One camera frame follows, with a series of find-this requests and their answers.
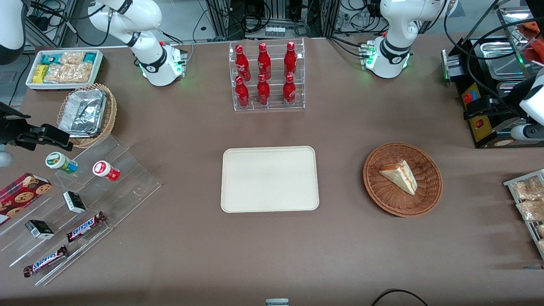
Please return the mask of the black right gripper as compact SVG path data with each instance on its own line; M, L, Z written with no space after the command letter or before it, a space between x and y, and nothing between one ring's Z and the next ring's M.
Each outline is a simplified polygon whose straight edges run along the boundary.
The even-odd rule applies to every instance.
M39 135L34 131L35 126L28 124L31 116L23 114L5 103L0 103L0 141L2 145L23 147L27 150L35 150L41 144ZM72 151L73 143L70 142L70 134L52 125L42 125L40 135L44 145Z

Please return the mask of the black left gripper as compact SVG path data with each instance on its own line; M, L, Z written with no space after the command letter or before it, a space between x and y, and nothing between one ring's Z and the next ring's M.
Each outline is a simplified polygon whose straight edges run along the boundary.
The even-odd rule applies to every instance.
M466 103L464 120L487 115L492 124L499 124L513 118L525 119L526 112L519 106L522 100L523 97L519 95L508 95L502 97L501 101L492 95L474 99Z

